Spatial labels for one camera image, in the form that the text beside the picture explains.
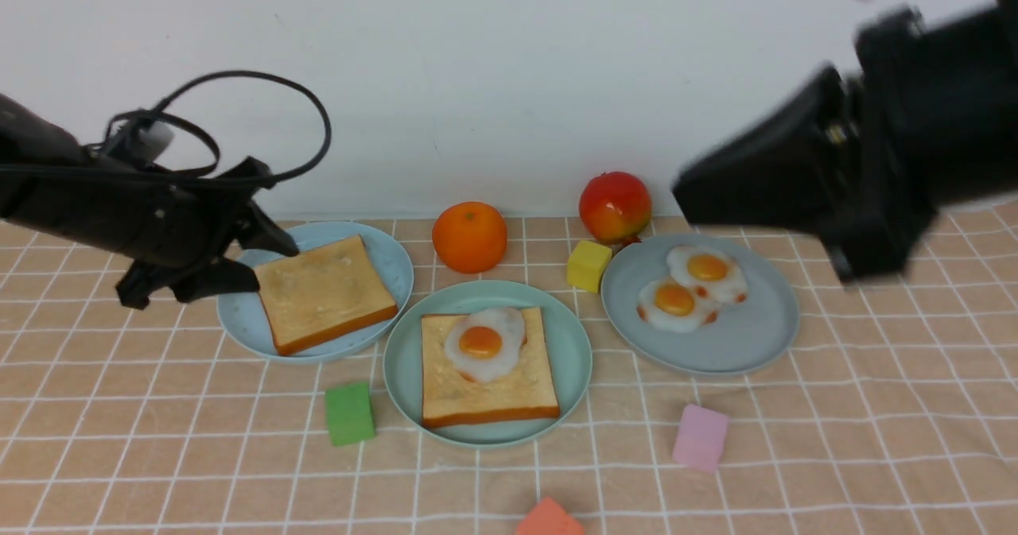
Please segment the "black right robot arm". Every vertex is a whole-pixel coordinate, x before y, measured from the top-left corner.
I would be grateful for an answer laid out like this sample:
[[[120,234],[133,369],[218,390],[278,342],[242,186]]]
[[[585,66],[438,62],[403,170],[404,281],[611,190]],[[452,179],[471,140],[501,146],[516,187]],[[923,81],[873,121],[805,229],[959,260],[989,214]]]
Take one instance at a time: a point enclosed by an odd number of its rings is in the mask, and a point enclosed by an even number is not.
[[[854,284],[905,271],[939,209],[1016,190],[1016,0],[932,29],[903,7],[855,50],[679,173],[688,223],[811,235]]]

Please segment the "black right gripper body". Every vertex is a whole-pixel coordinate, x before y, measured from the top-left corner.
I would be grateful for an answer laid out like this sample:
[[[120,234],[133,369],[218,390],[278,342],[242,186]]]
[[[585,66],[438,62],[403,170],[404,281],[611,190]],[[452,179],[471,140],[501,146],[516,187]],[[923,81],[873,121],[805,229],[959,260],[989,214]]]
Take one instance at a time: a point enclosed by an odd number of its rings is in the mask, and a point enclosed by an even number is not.
[[[756,125],[680,170],[672,194],[688,223],[813,234],[861,170],[850,107],[842,76],[822,65]]]

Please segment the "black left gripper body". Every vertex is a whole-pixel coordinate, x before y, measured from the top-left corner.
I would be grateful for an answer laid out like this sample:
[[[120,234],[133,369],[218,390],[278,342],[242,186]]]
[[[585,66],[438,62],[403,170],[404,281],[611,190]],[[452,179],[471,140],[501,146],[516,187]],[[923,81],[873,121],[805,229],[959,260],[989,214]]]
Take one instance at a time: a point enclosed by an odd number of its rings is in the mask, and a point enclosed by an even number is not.
[[[156,266],[192,268],[224,253],[248,188],[172,188],[115,180],[2,174],[2,219]]]

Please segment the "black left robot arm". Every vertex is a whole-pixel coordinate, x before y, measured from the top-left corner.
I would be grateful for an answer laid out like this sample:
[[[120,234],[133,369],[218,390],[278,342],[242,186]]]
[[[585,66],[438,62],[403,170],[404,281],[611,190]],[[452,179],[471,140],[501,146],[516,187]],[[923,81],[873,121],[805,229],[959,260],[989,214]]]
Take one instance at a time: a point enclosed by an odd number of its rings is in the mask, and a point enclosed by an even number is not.
[[[131,309],[160,289],[185,304],[258,292],[254,270],[229,258],[229,246],[301,252],[254,203],[257,187],[227,183],[267,177],[268,166],[248,157],[221,176],[172,172],[156,162],[167,141],[132,119],[102,153],[3,97],[2,220],[130,259],[115,289]]]

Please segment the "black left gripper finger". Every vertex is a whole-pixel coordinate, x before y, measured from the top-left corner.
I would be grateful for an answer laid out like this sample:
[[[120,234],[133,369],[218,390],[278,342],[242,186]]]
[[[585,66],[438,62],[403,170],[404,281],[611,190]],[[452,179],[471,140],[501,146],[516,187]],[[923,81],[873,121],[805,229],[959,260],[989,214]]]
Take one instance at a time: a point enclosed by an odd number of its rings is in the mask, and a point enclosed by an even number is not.
[[[287,258],[301,252],[291,235],[269,219],[254,201],[248,201],[240,210],[231,234],[244,251],[269,251]]]
[[[115,286],[120,304],[137,310],[146,309],[150,296],[161,289],[171,289],[179,303],[190,304],[225,293],[256,293],[259,281],[252,268],[219,257],[192,268],[156,266],[135,261]]]

